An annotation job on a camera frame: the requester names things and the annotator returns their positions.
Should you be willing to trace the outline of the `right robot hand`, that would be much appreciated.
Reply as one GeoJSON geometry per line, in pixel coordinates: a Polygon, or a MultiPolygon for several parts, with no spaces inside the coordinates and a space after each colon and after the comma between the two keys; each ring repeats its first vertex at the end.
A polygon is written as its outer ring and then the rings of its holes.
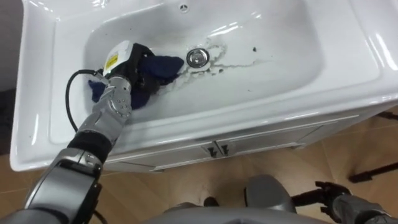
{"type": "Polygon", "coordinates": [[[321,182],[316,181],[315,186],[318,187],[320,193],[317,196],[317,202],[322,204],[321,212],[335,217],[336,214],[333,211],[333,202],[342,195],[352,195],[351,191],[346,187],[335,184],[333,182],[321,182]]]}

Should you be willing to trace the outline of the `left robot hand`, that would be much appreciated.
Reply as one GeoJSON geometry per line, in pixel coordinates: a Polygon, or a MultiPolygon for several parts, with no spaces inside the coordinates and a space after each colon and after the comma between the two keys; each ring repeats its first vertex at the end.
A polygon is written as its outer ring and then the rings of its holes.
{"type": "Polygon", "coordinates": [[[160,83],[141,68],[144,59],[154,56],[148,47],[124,40],[108,54],[103,76],[108,80],[113,77],[125,78],[131,88],[154,94],[159,91],[160,83]]]}

